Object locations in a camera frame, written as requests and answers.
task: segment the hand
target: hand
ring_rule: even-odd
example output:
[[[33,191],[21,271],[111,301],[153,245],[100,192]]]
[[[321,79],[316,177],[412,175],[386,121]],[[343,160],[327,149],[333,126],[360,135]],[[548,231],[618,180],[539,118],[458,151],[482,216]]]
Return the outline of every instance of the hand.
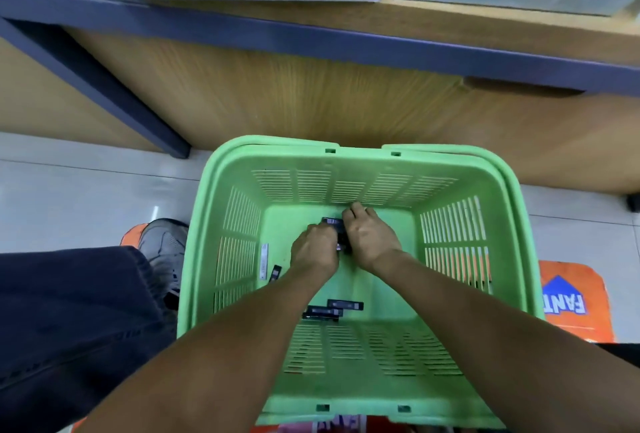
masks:
[[[328,224],[309,224],[291,246],[291,267],[318,270],[329,279],[338,270],[338,234]]]
[[[364,208],[361,203],[354,202],[342,212],[342,219],[347,228],[353,256],[363,270],[379,276],[376,262],[380,257],[393,252],[402,253],[402,245],[396,233],[372,208]]]

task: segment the gray sneaker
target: gray sneaker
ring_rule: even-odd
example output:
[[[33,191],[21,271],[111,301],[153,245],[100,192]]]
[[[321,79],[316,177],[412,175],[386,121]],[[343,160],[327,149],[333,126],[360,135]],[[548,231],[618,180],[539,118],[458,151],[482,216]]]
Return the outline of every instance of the gray sneaker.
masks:
[[[189,227],[175,219],[156,219],[142,231],[138,249],[148,259],[168,308],[177,310]]]

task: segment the orange sign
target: orange sign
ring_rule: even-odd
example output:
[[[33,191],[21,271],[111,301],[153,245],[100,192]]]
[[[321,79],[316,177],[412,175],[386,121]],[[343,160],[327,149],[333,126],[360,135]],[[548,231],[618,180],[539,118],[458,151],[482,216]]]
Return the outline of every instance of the orange sign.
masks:
[[[615,342],[604,280],[579,263],[540,261],[547,321],[590,342]]]

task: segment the green plastic basket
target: green plastic basket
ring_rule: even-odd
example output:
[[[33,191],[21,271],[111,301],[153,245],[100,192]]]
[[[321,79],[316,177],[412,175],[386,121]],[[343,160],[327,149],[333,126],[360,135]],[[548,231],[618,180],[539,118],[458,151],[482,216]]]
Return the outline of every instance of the green plastic basket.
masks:
[[[340,147],[241,137],[221,146],[202,175],[182,274],[182,335],[261,280],[286,268],[309,223],[339,217],[352,201],[373,206],[406,251],[455,279],[542,317],[531,230],[517,180],[473,147]],[[393,421],[500,427],[414,310],[378,278],[341,256],[312,299],[365,303],[340,323],[301,322],[259,419],[375,414]]]

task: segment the forearm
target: forearm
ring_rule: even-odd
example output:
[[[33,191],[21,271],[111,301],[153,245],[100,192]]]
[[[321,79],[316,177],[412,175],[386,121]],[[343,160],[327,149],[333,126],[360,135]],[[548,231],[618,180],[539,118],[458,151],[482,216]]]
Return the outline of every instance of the forearm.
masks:
[[[245,433],[273,387],[302,311],[325,280],[291,268],[215,314],[118,387],[83,433]]]
[[[640,428],[635,367],[409,255],[378,266],[512,431]]]

